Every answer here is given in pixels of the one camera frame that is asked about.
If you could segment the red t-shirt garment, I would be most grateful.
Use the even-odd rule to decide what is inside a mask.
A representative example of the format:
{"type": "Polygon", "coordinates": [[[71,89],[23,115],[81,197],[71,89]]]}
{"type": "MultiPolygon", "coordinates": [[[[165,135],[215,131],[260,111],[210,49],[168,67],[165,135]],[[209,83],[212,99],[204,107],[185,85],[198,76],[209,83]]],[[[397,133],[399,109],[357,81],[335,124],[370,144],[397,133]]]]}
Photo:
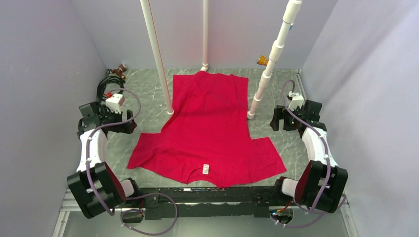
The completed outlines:
{"type": "Polygon", "coordinates": [[[189,184],[228,188],[284,173],[268,137],[249,132],[245,77],[197,72],[173,77],[174,113],[159,133],[141,133],[128,169],[144,168],[189,184]],[[202,174],[203,165],[209,174],[202,174]]]}

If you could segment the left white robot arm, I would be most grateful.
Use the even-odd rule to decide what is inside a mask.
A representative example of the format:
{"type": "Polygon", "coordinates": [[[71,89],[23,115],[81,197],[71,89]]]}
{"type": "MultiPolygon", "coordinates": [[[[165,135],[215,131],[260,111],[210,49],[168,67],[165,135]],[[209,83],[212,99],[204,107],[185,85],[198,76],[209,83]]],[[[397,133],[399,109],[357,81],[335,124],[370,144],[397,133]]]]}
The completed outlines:
{"type": "Polygon", "coordinates": [[[67,177],[67,185],[84,216],[91,219],[101,213],[113,214],[120,204],[136,207],[142,193],[132,178],[119,181],[105,161],[109,132],[131,134],[136,128],[132,110],[123,115],[113,113],[98,101],[79,107],[78,139],[82,144],[80,164],[76,173],[67,177]]]}

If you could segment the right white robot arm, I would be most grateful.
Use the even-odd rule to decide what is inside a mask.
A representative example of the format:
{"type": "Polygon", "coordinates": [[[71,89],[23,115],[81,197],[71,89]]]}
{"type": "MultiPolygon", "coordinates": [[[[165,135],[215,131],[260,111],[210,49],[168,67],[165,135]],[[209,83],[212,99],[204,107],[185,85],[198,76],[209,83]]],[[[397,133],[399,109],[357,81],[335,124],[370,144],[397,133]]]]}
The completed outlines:
{"type": "Polygon", "coordinates": [[[348,179],[346,169],[340,168],[334,161],[327,144],[327,128],[320,122],[322,104],[306,100],[304,105],[290,111],[285,106],[274,108],[270,126],[279,130],[283,121],[283,130],[296,130],[305,144],[309,162],[298,180],[280,177],[272,198],[278,205],[284,205],[290,199],[308,208],[334,213],[348,179]]]}

